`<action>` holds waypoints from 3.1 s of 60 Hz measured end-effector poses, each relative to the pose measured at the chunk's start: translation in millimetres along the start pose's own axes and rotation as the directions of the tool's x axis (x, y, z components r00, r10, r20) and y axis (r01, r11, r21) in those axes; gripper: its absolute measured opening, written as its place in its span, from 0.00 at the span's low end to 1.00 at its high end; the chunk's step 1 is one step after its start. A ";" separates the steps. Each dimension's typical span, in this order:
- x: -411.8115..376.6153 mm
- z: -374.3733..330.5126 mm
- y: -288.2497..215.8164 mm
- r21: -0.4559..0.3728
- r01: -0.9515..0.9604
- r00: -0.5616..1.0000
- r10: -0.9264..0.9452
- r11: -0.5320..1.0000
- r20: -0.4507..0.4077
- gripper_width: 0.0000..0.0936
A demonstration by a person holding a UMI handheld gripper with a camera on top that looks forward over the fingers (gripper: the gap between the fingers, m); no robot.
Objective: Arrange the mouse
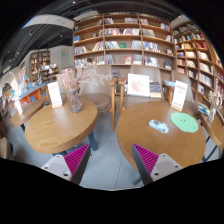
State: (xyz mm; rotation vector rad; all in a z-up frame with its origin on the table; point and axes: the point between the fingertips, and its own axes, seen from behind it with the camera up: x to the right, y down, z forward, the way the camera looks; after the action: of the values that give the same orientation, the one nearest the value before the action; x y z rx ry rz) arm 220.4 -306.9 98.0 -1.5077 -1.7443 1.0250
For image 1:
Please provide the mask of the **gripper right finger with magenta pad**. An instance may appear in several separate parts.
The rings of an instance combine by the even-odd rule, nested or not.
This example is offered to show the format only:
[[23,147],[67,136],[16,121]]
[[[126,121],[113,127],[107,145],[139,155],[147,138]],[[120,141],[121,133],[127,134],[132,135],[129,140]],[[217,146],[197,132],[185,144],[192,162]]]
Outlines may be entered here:
[[168,154],[158,155],[137,144],[132,144],[132,155],[144,185],[182,169]]

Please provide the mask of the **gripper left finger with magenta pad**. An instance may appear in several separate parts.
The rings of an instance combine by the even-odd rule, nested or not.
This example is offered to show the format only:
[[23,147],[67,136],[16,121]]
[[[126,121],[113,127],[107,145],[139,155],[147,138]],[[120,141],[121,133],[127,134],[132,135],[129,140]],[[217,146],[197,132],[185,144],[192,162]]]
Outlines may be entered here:
[[90,145],[86,144],[65,156],[59,154],[55,155],[42,166],[42,169],[79,185],[87,166],[90,153]]

